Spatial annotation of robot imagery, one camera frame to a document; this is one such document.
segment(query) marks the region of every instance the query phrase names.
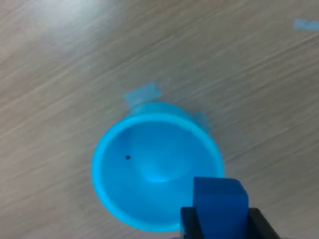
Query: blue block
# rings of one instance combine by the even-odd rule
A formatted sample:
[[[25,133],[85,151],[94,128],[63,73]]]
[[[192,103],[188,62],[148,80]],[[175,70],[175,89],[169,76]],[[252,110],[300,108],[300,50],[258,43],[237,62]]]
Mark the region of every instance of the blue block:
[[[193,206],[207,238],[240,239],[246,236],[249,200],[238,180],[195,177]]]

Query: tape strip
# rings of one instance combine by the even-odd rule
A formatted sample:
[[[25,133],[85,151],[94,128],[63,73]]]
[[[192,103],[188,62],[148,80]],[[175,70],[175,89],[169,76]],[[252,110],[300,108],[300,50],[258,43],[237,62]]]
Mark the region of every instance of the tape strip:
[[[160,97],[162,97],[162,93],[155,82],[148,83],[142,87],[127,92],[124,95],[126,104],[130,108],[134,108],[140,104],[153,101]]]
[[[307,19],[295,19],[294,29],[306,31],[319,31],[319,21],[310,21]]]
[[[193,113],[193,117],[199,126],[201,126],[206,132],[210,132],[211,125],[204,112],[195,112]]]

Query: blue painter's tape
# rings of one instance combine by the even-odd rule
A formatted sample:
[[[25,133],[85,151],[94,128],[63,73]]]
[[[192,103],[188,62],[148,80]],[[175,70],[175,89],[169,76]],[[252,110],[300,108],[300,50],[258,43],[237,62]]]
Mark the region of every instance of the blue painter's tape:
[[[319,21],[295,19],[294,29],[306,30],[306,31],[319,31]]]
[[[209,123],[208,118],[203,112],[195,112],[193,113],[193,117],[195,121],[201,126],[206,132],[210,132],[211,125]]]
[[[142,87],[127,92],[124,95],[126,104],[128,104],[130,108],[134,108],[140,104],[153,101],[160,97],[162,97],[162,93],[155,82],[148,83]]]

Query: blue cup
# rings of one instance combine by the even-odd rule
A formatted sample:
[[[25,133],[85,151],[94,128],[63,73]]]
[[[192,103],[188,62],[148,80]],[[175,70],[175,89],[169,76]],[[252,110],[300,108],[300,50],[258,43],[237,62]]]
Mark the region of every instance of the blue cup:
[[[192,206],[195,176],[223,177],[221,154],[190,114],[168,103],[133,109],[93,156],[93,185],[103,205],[150,232],[179,229],[180,208]]]

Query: cup rim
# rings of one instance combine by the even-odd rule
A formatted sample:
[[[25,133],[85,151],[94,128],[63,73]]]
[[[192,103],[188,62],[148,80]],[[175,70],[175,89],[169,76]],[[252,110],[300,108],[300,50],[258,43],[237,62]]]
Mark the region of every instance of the cup rim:
[[[124,222],[127,225],[138,228],[140,230],[149,231],[149,232],[172,232],[179,230],[179,219],[176,223],[167,223],[167,224],[154,224],[150,222],[145,222],[137,218],[132,217],[131,215],[124,212],[119,208],[108,195],[106,190],[102,185],[101,175],[99,169],[101,168],[101,163],[103,159],[103,154],[105,149],[109,146],[111,141],[124,130],[143,122],[152,122],[152,121],[162,121],[171,124],[175,124],[183,129],[191,131],[194,136],[196,136],[207,149],[207,151],[212,156],[214,160],[214,166],[216,167],[217,175],[216,177],[224,177],[224,165],[221,153],[210,135],[204,131],[200,126],[195,122],[190,121],[189,119],[184,119],[168,113],[145,113],[137,114],[124,118],[115,125],[113,125],[100,139],[92,160],[92,182],[95,189],[95,192],[100,199],[101,203],[104,205],[108,211],[113,214],[117,219]]]

